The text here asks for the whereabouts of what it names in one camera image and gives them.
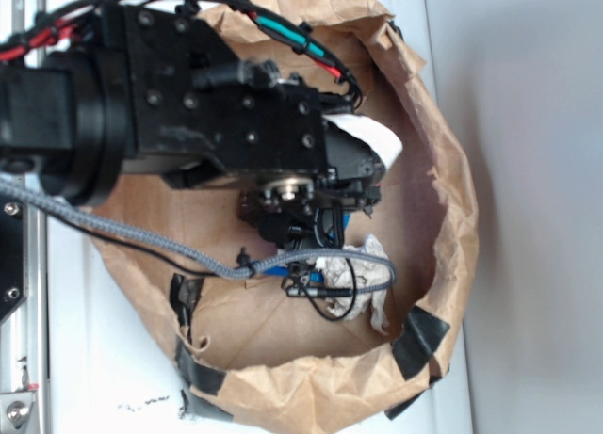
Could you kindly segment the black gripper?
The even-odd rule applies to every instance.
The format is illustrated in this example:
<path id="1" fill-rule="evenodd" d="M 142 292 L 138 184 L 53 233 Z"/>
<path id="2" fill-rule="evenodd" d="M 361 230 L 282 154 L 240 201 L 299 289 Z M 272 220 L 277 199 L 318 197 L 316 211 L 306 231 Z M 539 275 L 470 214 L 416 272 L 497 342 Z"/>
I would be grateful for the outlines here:
<path id="1" fill-rule="evenodd" d="M 383 160 L 343 120 L 347 100 L 243 60 L 205 21 L 122 10 L 132 136 L 122 170 L 174 189 L 238 189 L 276 245 L 343 243 L 381 199 Z"/>

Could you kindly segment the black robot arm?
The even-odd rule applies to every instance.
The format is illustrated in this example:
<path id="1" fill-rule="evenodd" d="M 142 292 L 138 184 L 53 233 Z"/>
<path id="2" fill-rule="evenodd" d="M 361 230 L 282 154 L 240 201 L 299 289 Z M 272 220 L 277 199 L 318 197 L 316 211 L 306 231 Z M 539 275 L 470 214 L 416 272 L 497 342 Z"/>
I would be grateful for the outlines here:
<path id="1" fill-rule="evenodd" d="M 279 245 L 340 233 L 379 202 L 387 162 L 344 125 L 347 101 L 239 58 L 207 22 L 105 3 L 76 36 L 38 68 L 2 68 L 2 171 L 75 205 L 103 202 L 123 174 L 249 191 Z"/>

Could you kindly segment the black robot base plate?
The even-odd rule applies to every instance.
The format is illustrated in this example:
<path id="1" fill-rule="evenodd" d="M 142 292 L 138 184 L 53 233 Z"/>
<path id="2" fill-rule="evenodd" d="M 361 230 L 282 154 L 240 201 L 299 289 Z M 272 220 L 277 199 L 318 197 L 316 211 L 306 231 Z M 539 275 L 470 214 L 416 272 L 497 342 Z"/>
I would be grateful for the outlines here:
<path id="1" fill-rule="evenodd" d="M 1 196 L 1 325 L 28 297 L 25 214 L 21 203 Z"/>

